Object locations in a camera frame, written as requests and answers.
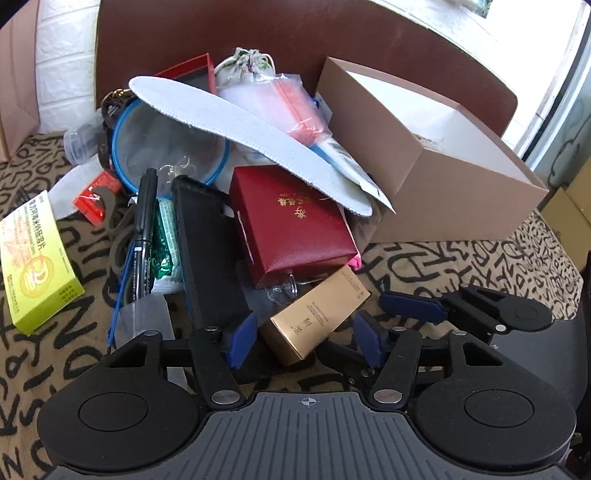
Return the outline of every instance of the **gold box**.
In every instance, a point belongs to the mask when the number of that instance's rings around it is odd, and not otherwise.
[[[369,292],[347,265],[264,323],[260,332],[284,365],[303,360]]]

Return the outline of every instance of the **brown wooden headboard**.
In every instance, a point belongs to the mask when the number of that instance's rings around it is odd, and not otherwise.
[[[460,48],[368,0],[102,0],[96,98],[209,52],[270,53],[313,94],[327,56],[417,83],[464,105],[498,135],[516,96]]]

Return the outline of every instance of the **pink item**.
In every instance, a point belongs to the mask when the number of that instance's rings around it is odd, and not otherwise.
[[[347,263],[354,271],[357,272],[361,267],[363,267],[363,261],[361,260],[361,255],[355,255],[349,262]]]
[[[218,95],[307,147],[311,147],[318,136],[330,134],[318,109],[296,80],[277,77],[237,83],[220,88]]]

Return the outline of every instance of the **blue gripper pad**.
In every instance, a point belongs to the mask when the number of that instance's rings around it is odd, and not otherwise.
[[[224,331],[223,342],[228,367],[240,368],[242,366],[256,341],[256,333],[257,320],[254,313],[246,317],[234,330]]]
[[[436,299],[389,292],[380,295],[378,304],[383,311],[390,315],[402,315],[433,325],[447,320],[447,310]]]
[[[353,315],[353,336],[370,367],[383,367],[388,355],[382,348],[380,333],[385,329],[367,312]]]

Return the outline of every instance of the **yellow-green medicine box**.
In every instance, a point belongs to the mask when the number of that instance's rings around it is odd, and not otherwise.
[[[12,324],[26,335],[84,293],[46,191],[0,222],[0,261]]]

